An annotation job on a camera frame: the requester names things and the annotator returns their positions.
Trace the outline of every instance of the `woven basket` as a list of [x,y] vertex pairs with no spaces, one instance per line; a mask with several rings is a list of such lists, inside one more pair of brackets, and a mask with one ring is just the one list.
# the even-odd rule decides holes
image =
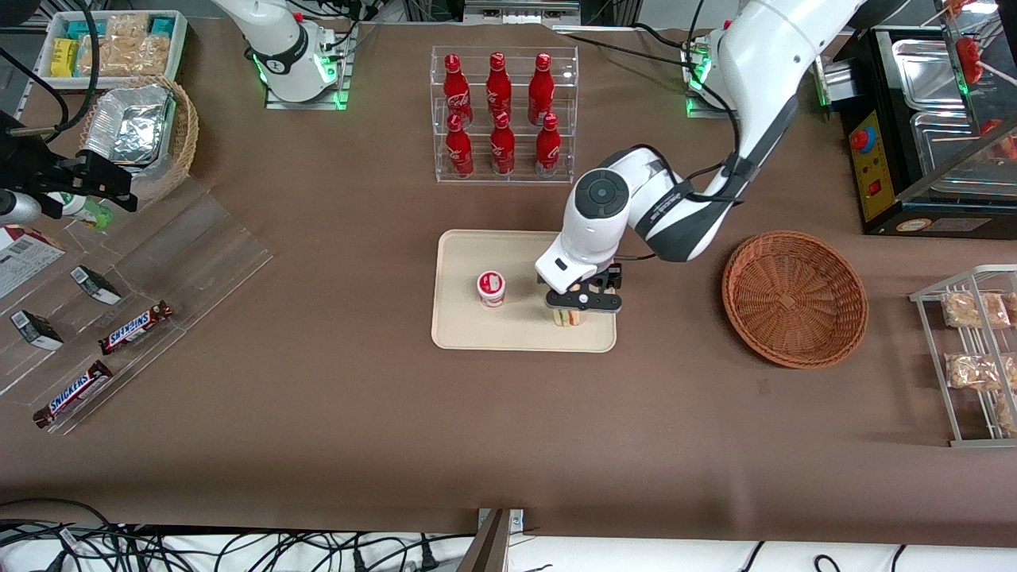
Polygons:
[[[157,179],[135,177],[131,183],[131,192],[142,201],[157,201],[166,193],[180,186],[187,178],[191,162],[194,161],[194,150],[197,148],[197,111],[187,93],[178,83],[161,75],[134,77],[122,88],[143,88],[158,84],[173,92],[177,102],[176,113],[173,116],[173,129],[170,132],[170,157],[173,164],[169,170]],[[96,106],[93,105],[84,117],[84,130],[81,131],[81,149],[84,149],[88,128],[96,117]]]
[[721,288],[741,339],[781,365],[833,365],[865,335],[861,280],[836,250],[807,234],[774,231],[745,240],[724,268]]

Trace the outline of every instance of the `control panel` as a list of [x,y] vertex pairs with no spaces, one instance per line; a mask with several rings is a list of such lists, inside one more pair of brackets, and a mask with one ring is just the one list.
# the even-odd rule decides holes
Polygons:
[[893,183],[887,167],[886,151],[874,111],[848,137],[854,180],[861,197],[861,212],[869,222],[894,203]]

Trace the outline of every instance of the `coca-cola logo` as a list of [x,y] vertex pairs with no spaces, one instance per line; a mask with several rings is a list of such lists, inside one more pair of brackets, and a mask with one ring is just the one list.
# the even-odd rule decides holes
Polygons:
[[466,107],[470,105],[470,92],[448,96],[448,107]]

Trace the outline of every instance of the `red bottle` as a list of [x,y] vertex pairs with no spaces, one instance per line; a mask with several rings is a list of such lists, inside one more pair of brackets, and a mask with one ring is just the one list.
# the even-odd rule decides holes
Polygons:
[[458,115],[463,120],[463,128],[469,127],[473,122],[473,107],[470,106],[470,83],[463,75],[463,68],[459,62],[459,56],[448,54],[445,56],[445,103],[448,105],[448,113]]
[[558,169],[558,151],[561,135],[558,134],[558,116],[548,112],[544,115],[544,128],[537,134],[537,175],[550,178]]
[[512,80],[505,72],[505,56],[501,52],[491,54],[491,72],[487,76],[487,108],[491,117],[502,111],[512,119]]
[[516,134],[508,127],[508,114],[503,111],[494,116],[491,168],[499,175],[507,175],[516,169]]
[[456,168],[456,176],[461,179],[469,177],[473,173],[473,150],[470,146],[470,135],[463,130],[463,119],[458,115],[448,116],[445,147],[448,148],[452,166]]
[[530,123],[539,126],[544,115],[551,110],[554,103],[554,78],[551,77],[551,56],[541,52],[537,54],[537,70],[530,79],[530,112],[527,118]]

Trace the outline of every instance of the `brown table surface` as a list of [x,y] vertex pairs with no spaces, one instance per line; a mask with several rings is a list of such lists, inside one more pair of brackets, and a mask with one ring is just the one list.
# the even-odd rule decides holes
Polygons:
[[[536,25],[385,25],[357,52],[349,109],[293,112],[262,109],[231,21],[193,28],[192,172],[276,258],[70,436],[0,401],[0,498],[72,498],[117,522],[466,531],[476,508],[512,506],[549,534],[1017,546],[1017,451],[946,446],[906,298],[1017,262],[1014,245],[863,236],[840,124],[810,81],[710,249],[626,265],[610,352],[445,351],[429,335],[441,233],[557,230],[570,189],[435,183],[430,48],[574,42]],[[675,56],[633,33],[598,38]],[[729,152],[725,122],[685,118],[676,67],[580,51],[579,173],[640,142],[684,173]],[[34,90],[22,119],[54,116]],[[869,334],[837,366],[777,367],[727,323],[721,269],[773,229],[821,237],[864,281]]]

